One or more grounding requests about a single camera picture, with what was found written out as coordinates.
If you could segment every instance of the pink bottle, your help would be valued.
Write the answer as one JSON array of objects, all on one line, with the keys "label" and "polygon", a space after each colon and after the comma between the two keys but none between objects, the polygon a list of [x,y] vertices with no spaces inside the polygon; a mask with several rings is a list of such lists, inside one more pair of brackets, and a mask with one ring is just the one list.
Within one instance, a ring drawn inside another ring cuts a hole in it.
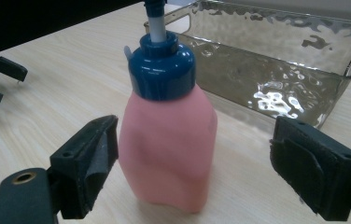
[{"label": "pink bottle", "polygon": [[196,213],[207,201],[217,114],[195,84],[190,49],[172,33],[158,42],[151,35],[129,57],[133,93],[119,135],[119,163],[140,200]]}]

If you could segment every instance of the pump nozzle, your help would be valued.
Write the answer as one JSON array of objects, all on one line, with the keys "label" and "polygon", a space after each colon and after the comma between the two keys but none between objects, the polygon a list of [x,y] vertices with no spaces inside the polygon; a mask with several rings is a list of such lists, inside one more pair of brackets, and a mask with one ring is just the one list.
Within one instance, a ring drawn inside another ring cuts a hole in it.
[{"label": "pump nozzle", "polygon": [[153,43],[166,40],[164,26],[164,0],[144,0],[148,15],[149,34]]}]

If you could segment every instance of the textured plastic surface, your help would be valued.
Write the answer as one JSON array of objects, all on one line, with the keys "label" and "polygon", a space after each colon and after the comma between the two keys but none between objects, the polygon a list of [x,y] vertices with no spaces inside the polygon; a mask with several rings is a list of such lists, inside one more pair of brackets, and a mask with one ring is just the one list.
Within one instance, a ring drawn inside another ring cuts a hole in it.
[{"label": "textured plastic surface", "polygon": [[189,93],[195,85],[195,60],[192,51],[178,45],[175,34],[152,43],[149,35],[129,60],[133,91],[144,99],[166,101]]},{"label": "textured plastic surface", "polygon": [[164,19],[185,17],[199,86],[262,114],[320,127],[351,80],[351,21],[215,1]]},{"label": "textured plastic surface", "polygon": [[217,114],[197,85],[173,101],[133,93],[119,135],[119,164],[134,194],[149,203],[200,211],[216,132]]}]

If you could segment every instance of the table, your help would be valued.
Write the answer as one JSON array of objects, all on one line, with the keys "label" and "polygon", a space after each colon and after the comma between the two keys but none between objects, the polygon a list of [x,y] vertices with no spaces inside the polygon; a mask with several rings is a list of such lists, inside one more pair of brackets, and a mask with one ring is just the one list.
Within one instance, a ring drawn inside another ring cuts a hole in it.
[{"label": "table", "polygon": [[[114,114],[121,123],[132,92],[123,47],[138,47],[146,20],[139,3],[1,52],[29,73],[23,83],[0,75],[0,182],[48,168],[49,156],[92,119]],[[210,99],[218,110],[222,103]],[[218,110],[209,201],[200,214],[138,202],[116,163],[93,211],[60,222],[325,223],[272,168],[273,129],[272,119],[251,111],[236,119]],[[351,148],[351,83],[321,131]]]}]

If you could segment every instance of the white tube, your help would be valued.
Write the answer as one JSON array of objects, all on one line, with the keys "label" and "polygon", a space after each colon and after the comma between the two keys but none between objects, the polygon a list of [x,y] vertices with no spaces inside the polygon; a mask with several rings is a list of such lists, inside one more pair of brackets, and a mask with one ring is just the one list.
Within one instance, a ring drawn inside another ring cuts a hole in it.
[{"label": "white tube", "polygon": [[160,43],[167,39],[164,17],[148,17],[149,33],[152,43]]}]

